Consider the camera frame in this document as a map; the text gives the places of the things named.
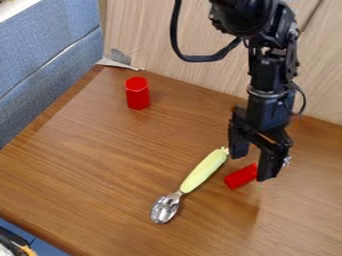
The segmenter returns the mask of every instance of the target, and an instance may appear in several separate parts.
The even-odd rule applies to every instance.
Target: gray chair
[[[97,0],[42,0],[0,23],[0,148],[102,56]]]

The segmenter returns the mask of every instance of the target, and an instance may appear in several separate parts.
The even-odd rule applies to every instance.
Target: spoon
[[[226,162],[228,155],[228,149],[223,147],[211,152],[183,181],[177,192],[162,196],[153,204],[150,214],[151,220],[157,224],[170,221],[179,209],[181,197],[205,182]]]

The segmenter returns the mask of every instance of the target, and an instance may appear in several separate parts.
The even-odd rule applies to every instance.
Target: spoon handle
[[[224,148],[211,152],[184,180],[180,191],[190,193],[196,189],[227,160],[228,154],[227,149]]]

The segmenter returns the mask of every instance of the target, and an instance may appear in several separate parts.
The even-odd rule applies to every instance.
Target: red block
[[[253,163],[241,170],[233,172],[224,178],[224,182],[231,189],[237,189],[252,180],[255,180],[258,175],[258,165]]]
[[[150,90],[145,78],[135,76],[126,80],[125,89],[129,108],[140,110],[150,105]]]

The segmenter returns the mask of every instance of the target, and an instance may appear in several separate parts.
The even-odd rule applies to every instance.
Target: beige wall
[[[103,33],[106,33],[106,21],[107,21],[107,0],[99,0],[100,15]]]
[[[135,66],[246,98],[249,77],[244,47],[240,46],[228,58],[216,63],[189,64],[176,57],[169,42],[173,2],[108,1],[106,52],[116,48],[129,55]],[[232,39],[211,26],[207,19],[209,1],[183,2],[179,38],[184,52],[213,53]],[[302,66],[298,79],[309,98],[306,113],[342,124],[342,29],[339,27],[342,1],[300,0],[293,5],[298,11],[300,27],[306,27],[300,41]]]

